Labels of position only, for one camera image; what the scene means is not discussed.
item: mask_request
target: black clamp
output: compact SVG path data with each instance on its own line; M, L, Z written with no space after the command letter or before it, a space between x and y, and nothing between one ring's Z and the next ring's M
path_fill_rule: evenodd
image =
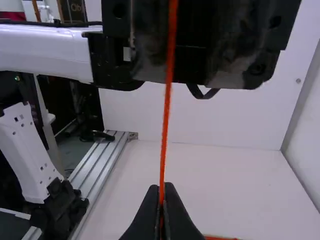
M159 206L158 199L159 187L151 185L131 225L119 240L205 240L171 182L165 183L163 207Z

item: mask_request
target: screw hole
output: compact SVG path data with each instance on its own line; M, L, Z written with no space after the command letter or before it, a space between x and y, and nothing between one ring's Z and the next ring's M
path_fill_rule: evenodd
M274 29L276 27L279 27L281 24L281 16L274 16L269 21L269 29Z
M126 6L123 3L117 3L112 13L117 19L122 19L126 15Z

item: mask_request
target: white backdrop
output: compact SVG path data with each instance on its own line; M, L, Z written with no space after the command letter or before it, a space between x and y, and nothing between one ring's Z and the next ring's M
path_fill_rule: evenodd
M100 0L86 1L89 21L101 20L100 6ZM281 53L272 79L259 89L221 90L211 100L196 100L185 85L175 84L169 140L279 150L320 38L319 9L318 0L302 1L286 51ZM145 83L132 92L99 92L107 129L160 140L163 85Z

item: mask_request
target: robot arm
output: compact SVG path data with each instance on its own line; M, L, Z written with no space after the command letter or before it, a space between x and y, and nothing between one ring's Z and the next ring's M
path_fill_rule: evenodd
M37 73L93 83L84 32L102 27L62 28L0 24L0 71Z
M199 99L258 88L286 49L300 1L181 1L173 81ZM3 22L0 70L118 91L165 83L168 1L103 0L101 7L102 26ZM213 90L204 97L198 85Z

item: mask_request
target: white wall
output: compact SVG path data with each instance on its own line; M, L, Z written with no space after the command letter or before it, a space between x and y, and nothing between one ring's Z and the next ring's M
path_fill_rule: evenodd
M90 21L101 19L100 0L86 1ZM320 1L303 0L286 51L272 79L258 90L222 90L196 100L186 86L173 87L171 142L279 150L320 37ZM132 92L100 90L104 125L161 138L164 86L145 83Z
M0 12L23 12L21 0L0 0Z
M282 152L320 210L320 44L301 90Z

